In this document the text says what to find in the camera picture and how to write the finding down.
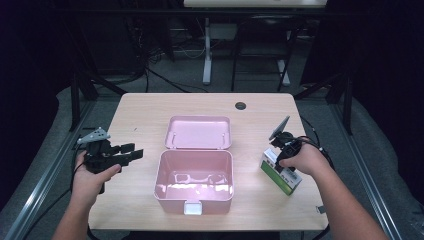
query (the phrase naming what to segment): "pink box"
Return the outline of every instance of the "pink box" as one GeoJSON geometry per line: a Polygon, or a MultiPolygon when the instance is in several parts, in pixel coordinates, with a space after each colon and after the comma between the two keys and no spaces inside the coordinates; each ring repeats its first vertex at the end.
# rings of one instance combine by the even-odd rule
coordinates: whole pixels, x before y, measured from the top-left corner
{"type": "Polygon", "coordinates": [[[165,212],[200,215],[230,210],[234,195],[230,120],[174,116],[162,153],[154,195],[165,212]]]}

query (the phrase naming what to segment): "box lid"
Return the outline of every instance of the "box lid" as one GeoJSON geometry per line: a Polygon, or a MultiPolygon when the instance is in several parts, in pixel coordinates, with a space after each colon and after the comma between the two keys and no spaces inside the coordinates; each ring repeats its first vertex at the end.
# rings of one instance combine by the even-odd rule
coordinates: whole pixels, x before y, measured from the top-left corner
{"type": "Polygon", "coordinates": [[[174,116],[165,139],[169,149],[227,149],[230,119],[224,116],[174,116]]]}

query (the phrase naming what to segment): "forearm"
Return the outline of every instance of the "forearm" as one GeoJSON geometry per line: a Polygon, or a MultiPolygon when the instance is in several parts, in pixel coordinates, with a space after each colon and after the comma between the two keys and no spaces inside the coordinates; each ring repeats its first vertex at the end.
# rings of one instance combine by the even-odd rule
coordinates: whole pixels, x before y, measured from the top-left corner
{"type": "Polygon", "coordinates": [[[89,207],[78,206],[71,200],[52,239],[86,239],[89,213],[89,207]]]}
{"type": "Polygon", "coordinates": [[[387,239],[381,227],[355,199],[337,174],[314,174],[334,239],[387,239]]]}

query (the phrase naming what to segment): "table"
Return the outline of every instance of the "table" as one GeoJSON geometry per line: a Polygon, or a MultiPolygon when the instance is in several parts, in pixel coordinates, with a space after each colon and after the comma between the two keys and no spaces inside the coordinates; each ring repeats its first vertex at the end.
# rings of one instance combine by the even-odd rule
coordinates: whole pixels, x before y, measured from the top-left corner
{"type": "Polygon", "coordinates": [[[156,231],[322,230],[328,224],[317,186],[310,176],[287,196],[260,169],[268,137],[290,115],[286,130],[304,129],[289,94],[263,93],[130,93],[123,95],[108,133],[112,146],[135,143],[144,149],[106,183],[90,213],[93,229],[156,231]],[[237,102],[246,109],[238,110],[237,102]],[[160,155],[166,150],[169,120],[175,115],[215,115],[230,118],[234,159],[234,197],[229,213],[188,216],[165,213],[153,195],[160,155]]]}
{"type": "MultiPolygon", "coordinates": [[[[184,0],[187,8],[325,8],[327,0],[184,0]]],[[[209,85],[212,72],[212,54],[210,50],[210,24],[205,19],[205,65],[203,68],[203,84],[209,85]]],[[[284,61],[278,61],[280,71],[284,69],[284,61]]],[[[286,73],[283,80],[284,86],[290,85],[286,73]]]]}

